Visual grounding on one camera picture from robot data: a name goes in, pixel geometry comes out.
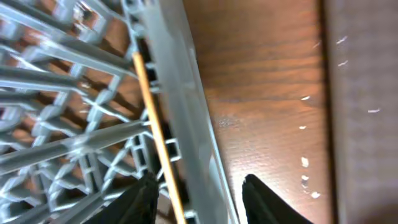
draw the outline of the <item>wooden surface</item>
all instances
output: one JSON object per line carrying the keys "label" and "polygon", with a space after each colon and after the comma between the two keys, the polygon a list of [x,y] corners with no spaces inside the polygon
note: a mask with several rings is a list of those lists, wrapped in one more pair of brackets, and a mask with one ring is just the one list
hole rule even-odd
{"label": "wooden surface", "polygon": [[[309,220],[332,223],[317,2],[184,4],[242,223],[247,174],[256,174]],[[300,100],[304,96],[310,99]],[[308,158],[308,168],[301,157]],[[302,175],[309,176],[307,189]],[[311,197],[315,191],[321,194],[317,199]]]}

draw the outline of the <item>brown wooden floor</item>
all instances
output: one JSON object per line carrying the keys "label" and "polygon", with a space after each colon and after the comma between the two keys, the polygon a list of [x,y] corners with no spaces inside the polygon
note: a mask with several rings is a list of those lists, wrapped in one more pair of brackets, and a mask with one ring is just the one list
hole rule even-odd
{"label": "brown wooden floor", "polygon": [[241,221],[252,173],[309,220],[332,223],[316,0],[184,3]]}

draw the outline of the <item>metal grid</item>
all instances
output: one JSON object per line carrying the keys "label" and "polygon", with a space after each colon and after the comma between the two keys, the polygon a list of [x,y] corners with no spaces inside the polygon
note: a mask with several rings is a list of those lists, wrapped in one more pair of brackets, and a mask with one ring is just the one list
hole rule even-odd
{"label": "metal grid", "polygon": [[[145,110],[140,120],[131,121],[109,105],[124,77],[136,78],[129,68],[132,66],[131,52],[140,49],[136,40],[145,33],[136,19],[141,2],[121,1],[123,15],[99,0],[58,0],[52,16],[37,10],[35,4],[35,0],[0,1],[0,220],[3,223],[26,220],[29,223],[46,220],[80,223],[123,193],[125,188],[112,187],[116,175],[140,178],[149,170],[156,173],[159,180],[163,179],[153,137],[146,128]],[[81,23],[87,11],[99,15],[92,28]],[[129,29],[131,43],[124,58],[95,46],[102,41],[112,19],[125,22]],[[68,34],[73,25],[79,29],[77,37]],[[24,35],[25,27],[39,32],[34,35],[39,44],[19,52],[15,45]],[[15,67],[7,65],[10,58],[17,61]],[[47,68],[55,58],[73,63],[69,76]],[[154,69],[152,62],[146,65]],[[88,68],[113,76],[108,87],[97,96],[80,88]],[[152,84],[153,92],[158,92],[157,82]],[[57,96],[51,105],[43,106],[35,101],[39,91],[56,92]],[[90,106],[85,129],[75,128],[61,119],[73,93]],[[113,116],[124,124],[97,130],[104,115]],[[12,135],[26,116],[35,121],[31,146]],[[54,131],[68,138],[49,142]],[[125,141],[124,146],[116,155],[108,150],[109,146],[122,141]],[[177,140],[170,138],[166,144],[176,148],[177,153],[171,160],[179,160]],[[8,152],[10,147],[16,152]],[[123,161],[129,152],[133,155],[134,166]],[[62,164],[61,157],[67,162]],[[76,167],[81,169],[82,179],[72,174]],[[25,186],[28,180],[35,190]],[[69,198],[67,190],[72,189],[84,196]],[[164,182],[160,183],[160,193],[168,197]],[[25,203],[30,205],[29,209],[24,207]],[[194,217],[195,212],[187,210],[186,215]]]}

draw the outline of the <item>orange stick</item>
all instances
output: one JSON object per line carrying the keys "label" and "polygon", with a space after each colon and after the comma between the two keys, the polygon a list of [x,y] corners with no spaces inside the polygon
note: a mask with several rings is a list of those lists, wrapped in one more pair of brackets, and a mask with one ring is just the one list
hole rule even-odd
{"label": "orange stick", "polygon": [[164,177],[166,179],[167,188],[169,190],[170,198],[173,205],[173,210],[178,224],[186,224],[185,216],[182,208],[182,203],[177,190],[177,184],[173,176],[170,157],[166,150],[166,145],[160,127],[159,117],[156,113],[154,99],[150,93],[149,81],[145,70],[144,61],[140,53],[135,52],[132,54],[134,66],[141,86],[142,97],[148,111],[150,125],[152,126],[152,134],[154,135],[157,153],[159,155],[160,164],[162,165]]}

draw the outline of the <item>brown panel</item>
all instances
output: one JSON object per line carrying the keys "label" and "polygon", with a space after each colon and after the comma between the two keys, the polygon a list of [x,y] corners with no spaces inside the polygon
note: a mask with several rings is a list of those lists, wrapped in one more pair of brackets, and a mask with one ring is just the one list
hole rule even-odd
{"label": "brown panel", "polygon": [[340,223],[398,220],[398,2],[326,2]]}
{"label": "brown panel", "polygon": [[241,184],[250,173],[311,221],[331,223],[316,0],[184,3],[242,223]]}

